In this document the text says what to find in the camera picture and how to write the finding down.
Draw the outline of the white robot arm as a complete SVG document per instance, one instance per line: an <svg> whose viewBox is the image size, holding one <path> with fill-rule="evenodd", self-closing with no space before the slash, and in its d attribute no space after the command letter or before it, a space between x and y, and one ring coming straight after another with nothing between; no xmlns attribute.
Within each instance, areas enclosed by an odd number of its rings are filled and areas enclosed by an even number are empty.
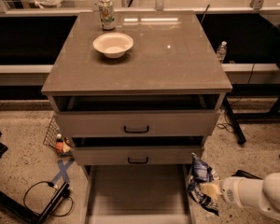
<svg viewBox="0 0 280 224"><path fill-rule="evenodd" d="M280 221L280 173L264 179L231 176L201 184L202 193L239 207L253 207L266 217Z"/></svg>

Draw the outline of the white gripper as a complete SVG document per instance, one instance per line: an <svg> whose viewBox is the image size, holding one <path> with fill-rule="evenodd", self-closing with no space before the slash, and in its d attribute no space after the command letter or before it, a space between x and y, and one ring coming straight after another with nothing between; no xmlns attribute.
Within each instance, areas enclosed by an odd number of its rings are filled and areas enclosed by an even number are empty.
<svg viewBox="0 0 280 224"><path fill-rule="evenodd" d="M239 177L228 177L221 181L218 185L216 183L202 183L200 185L203 194L209 196L215 201L222 195L224 201L231 205L240 205L238 196Z"/></svg>

